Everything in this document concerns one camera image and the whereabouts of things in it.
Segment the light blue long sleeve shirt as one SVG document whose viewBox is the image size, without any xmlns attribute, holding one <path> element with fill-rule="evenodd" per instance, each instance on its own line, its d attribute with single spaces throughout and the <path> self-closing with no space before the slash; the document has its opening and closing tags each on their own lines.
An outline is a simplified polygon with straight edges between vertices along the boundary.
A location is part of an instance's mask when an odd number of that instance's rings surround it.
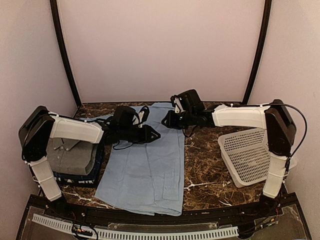
<svg viewBox="0 0 320 240">
<path fill-rule="evenodd" d="M 146 123 L 160 139 L 135 145 L 121 141 L 112 149 L 95 198 L 137 214 L 182 214 L 185 136 L 161 124 L 172 109 L 168 102 L 149 106 Z"/>
</svg>

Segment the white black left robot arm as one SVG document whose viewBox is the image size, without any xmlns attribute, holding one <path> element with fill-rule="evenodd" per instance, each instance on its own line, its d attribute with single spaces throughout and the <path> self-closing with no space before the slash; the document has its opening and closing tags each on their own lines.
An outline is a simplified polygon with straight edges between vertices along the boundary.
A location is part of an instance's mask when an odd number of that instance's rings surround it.
<svg viewBox="0 0 320 240">
<path fill-rule="evenodd" d="M 90 144 L 112 145 L 126 141 L 133 145 L 152 143 L 161 138 L 145 122 L 150 110 L 143 106 L 139 112 L 132 107 L 118 106 L 107 119 L 81 120 L 50 112 L 38 106 L 18 131 L 21 158 L 29 166 L 38 186 L 51 201 L 51 210 L 60 218 L 67 218 L 70 206 L 60 199 L 63 194 L 48 161 L 51 139 L 67 139 Z"/>
</svg>

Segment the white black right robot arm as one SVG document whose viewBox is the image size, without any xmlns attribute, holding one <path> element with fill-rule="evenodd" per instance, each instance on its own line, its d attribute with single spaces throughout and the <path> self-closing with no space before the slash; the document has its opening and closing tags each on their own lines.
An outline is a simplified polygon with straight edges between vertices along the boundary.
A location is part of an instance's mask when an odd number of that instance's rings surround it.
<svg viewBox="0 0 320 240">
<path fill-rule="evenodd" d="M 281 185 L 288 175 L 296 125 L 279 99 L 253 106 L 216 105 L 213 109 L 182 106 L 173 102 L 161 123 L 171 129 L 246 127 L 247 130 L 218 138 L 221 157 L 237 188 L 264 181 L 266 197 L 255 205 L 255 213 L 266 217 L 275 208 Z"/>
</svg>

